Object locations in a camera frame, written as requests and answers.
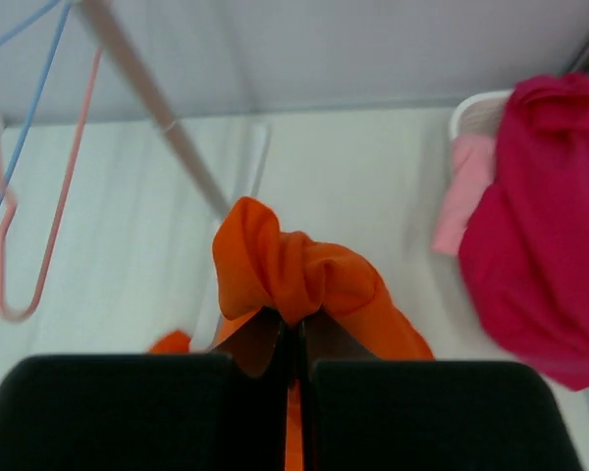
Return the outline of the pink t shirt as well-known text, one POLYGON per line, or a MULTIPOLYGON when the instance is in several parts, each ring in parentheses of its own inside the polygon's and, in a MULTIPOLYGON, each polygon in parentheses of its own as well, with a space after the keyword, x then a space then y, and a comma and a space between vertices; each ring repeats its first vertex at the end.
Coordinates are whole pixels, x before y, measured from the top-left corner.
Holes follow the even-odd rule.
POLYGON ((433 236, 435 252, 456 257, 468 222, 495 175, 496 141, 462 133, 452 142, 452 177, 433 236))

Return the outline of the crimson t shirt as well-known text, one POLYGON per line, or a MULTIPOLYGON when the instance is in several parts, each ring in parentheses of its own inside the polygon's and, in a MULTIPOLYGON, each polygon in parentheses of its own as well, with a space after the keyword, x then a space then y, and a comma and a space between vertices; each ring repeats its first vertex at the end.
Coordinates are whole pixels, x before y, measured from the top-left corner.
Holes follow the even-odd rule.
POLYGON ((483 330, 573 391, 589 388, 589 78, 519 83, 495 175, 458 262, 483 330))

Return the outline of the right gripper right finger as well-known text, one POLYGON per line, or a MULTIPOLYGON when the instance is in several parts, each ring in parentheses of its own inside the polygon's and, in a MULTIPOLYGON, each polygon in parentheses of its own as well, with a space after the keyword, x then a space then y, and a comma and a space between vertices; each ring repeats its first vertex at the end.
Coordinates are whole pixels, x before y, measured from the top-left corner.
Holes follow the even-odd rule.
POLYGON ((505 361, 376 357, 325 314, 297 333, 307 470, 578 470, 556 400, 505 361))

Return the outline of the orange t shirt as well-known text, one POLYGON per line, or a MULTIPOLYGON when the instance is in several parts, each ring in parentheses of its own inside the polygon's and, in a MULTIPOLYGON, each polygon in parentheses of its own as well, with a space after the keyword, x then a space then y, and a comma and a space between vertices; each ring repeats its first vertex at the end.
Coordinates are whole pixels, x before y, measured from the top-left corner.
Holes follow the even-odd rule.
POLYGON ((208 353, 249 326, 261 309, 272 308, 290 328, 323 311, 383 360, 433 357, 364 257, 302 232, 281 231, 273 211, 252 198, 236 203, 212 253, 224 320, 208 353))

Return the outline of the blue wire hanger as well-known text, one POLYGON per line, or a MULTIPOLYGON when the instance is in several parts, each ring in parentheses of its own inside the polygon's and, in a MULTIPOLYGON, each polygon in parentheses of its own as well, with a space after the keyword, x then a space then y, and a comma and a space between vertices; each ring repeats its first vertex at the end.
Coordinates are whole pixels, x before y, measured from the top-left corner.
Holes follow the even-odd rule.
MULTIPOLYGON (((19 162, 22 150, 24 149, 27 134, 32 125, 33 118, 37 111, 42 92, 44 90, 45 84, 47 83, 47 79, 50 74, 50 69, 52 67, 59 46, 59 42, 61 40, 65 26, 68 21, 68 17, 72 10, 72 4, 72 1, 47 1, 37 10, 34 10, 27 17, 21 20, 18 24, 15 24, 10 30, 7 30, 6 32, 0 35, 0 47, 2 47, 6 45, 9 41, 15 39, 19 34, 23 33, 27 28, 33 26, 45 15, 49 14, 53 9, 57 8, 58 6, 61 7, 61 13, 59 14, 57 24, 54 27, 48 52, 46 53, 43 65, 41 67, 34 92, 32 94, 32 97, 27 108, 27 112, 24 114, 24 117, 22 118, 22 126, 19 141, 5 169, 2 168, 2 150, 0 140, 0 209, 7 198, 7 188, 9 186, 13 174, 15 173, 15 169, 19 162)), ((3 132, 2 126, 3 122, 0 118, 0 138, 3 132)))

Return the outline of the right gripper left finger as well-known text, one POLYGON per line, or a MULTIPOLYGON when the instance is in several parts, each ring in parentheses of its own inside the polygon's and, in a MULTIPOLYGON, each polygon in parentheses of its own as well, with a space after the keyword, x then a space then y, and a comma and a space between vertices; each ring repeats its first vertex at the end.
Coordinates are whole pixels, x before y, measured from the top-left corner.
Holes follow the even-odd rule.
POLYGON ((207 353, 33 356, 0 385, 0 470, 280 470, 287 385, 270 309, 207 353))

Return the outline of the pink wire hanger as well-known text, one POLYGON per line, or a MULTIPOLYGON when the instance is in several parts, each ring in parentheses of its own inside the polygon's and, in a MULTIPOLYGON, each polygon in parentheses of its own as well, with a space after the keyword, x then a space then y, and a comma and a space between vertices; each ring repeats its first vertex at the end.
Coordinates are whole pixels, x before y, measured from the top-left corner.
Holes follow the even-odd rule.
MULTIPOLYGON (((77 4, 72 2, 61 40, 76 10, 77 4)), ((60 42, 52 67, 62 51, 60 42)), ((39 70, 33 74, 33 89, 27 96, 29 102, 45 56, 39 70)), ((7 323, 27 321, 41 303, 80 156, 101 59, 101 49, 93 50, 88 74, 78 84, 81 104, 74 125, 50 129, 46 126, 37 127, 32 122, 7 188, 7 198, 0 209, 0 318, 7 323)), ((39 105, 42 96, 50 91, 51 69, 39 105)), ((19 141, 21 126, 19 124, 10 131, 2 126, 0 140, 3 169, 7 167, 19 141)))

